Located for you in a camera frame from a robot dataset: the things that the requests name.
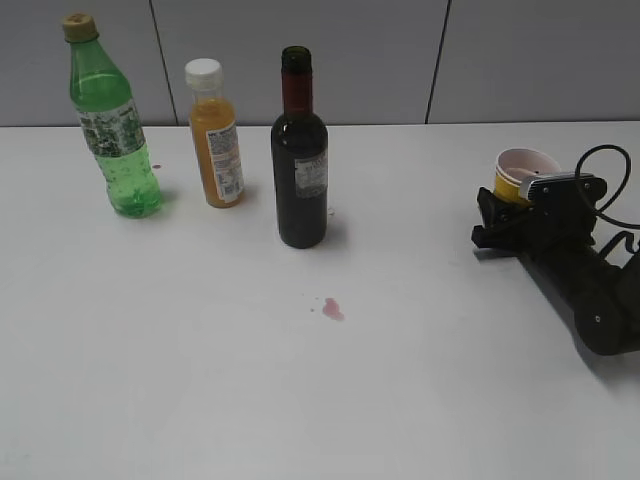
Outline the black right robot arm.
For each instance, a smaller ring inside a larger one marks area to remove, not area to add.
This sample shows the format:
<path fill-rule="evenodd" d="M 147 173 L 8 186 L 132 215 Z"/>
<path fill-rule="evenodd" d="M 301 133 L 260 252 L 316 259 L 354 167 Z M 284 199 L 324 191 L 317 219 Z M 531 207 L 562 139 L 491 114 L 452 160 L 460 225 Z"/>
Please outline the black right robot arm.
<path fill-rule="evenodd" d="M 480 188 L 483 222 L 474 227 L 471 240 L 480 249 L 530 261 L 571 308 L 582 343 L 595 354 L 612 356 L 639 349 L 639 257 L 633 255 L 622 267 L 606 260 L 619 243 L 632 246 L 627 231 L 594 249 L 591 209 L 606 192 L 606 182 L 592 174 L 542 179 L 527 206 Z"/>

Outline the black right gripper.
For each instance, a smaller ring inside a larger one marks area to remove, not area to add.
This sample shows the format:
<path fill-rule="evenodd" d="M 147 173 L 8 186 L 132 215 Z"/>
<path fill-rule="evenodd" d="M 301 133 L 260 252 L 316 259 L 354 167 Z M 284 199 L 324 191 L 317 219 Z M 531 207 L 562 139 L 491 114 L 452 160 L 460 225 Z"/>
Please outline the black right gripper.
<path fill-rule="evenodd" d="M 529 205 L 501 200 L 485 187 L 480 187 L 477 202 L 483 226 L 476 225 L 471 240 L 478 249 L 522 249 L 519 231 L 511 225 L 532 209 L 534 244 L 540 247 L 560 242 L 593 246 L 592 232 L 596 215 L 595 204 L 607 193 L 604 179 L 595 175 L 580 175 L 567 185 L 558 185 Z"/>

